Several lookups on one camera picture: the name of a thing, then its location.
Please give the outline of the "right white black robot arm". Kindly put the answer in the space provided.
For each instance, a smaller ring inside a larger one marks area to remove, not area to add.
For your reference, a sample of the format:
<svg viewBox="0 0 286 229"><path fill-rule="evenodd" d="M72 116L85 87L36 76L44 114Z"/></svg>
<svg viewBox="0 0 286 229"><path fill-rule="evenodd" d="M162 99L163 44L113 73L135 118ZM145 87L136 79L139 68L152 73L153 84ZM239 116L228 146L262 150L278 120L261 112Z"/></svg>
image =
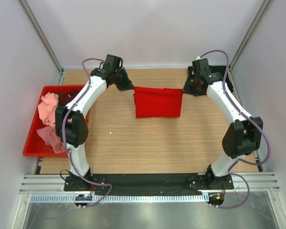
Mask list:
<svg viewBox="0 0 286 229"><path fill-rule="evenodd" d="M229 173L236 163L259 149L263 121L242 108L223 76L212 72L206 58L194 60L188 67L183 92L211 98L229 125L222 139L223 153L208 166L204 179L209 188L220 189L230 179Z"/></svg>

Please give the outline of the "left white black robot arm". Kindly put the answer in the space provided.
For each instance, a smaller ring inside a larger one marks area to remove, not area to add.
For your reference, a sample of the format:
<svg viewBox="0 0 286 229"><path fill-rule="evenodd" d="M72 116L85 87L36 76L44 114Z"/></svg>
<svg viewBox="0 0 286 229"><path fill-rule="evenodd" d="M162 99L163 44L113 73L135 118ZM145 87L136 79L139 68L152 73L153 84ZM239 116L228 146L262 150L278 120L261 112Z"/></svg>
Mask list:
<svg viewBox="0 0 286 229"><path fill-rule="evenodd" d="M61 139L71 165L69 176L65 179L65 191L86 191L94 185L85 153L89 135L85 118L92 105L111 85L119 91L134 89L121 57L108 54L99 63L87 73L88 81L75 98L55 110L56 136Z"/></svg>

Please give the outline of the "red t shirt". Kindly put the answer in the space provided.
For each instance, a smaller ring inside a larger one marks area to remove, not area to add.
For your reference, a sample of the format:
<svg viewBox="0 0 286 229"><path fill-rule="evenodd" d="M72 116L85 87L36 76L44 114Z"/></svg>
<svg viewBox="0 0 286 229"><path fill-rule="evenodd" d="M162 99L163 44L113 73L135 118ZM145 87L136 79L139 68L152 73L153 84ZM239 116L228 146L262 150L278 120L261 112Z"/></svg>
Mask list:
<svg viewBox="0 0 286 229"><path fill-rule="evenodd" d="M181 116L182 89L135 87L133 96L136 118Z"/></svg>

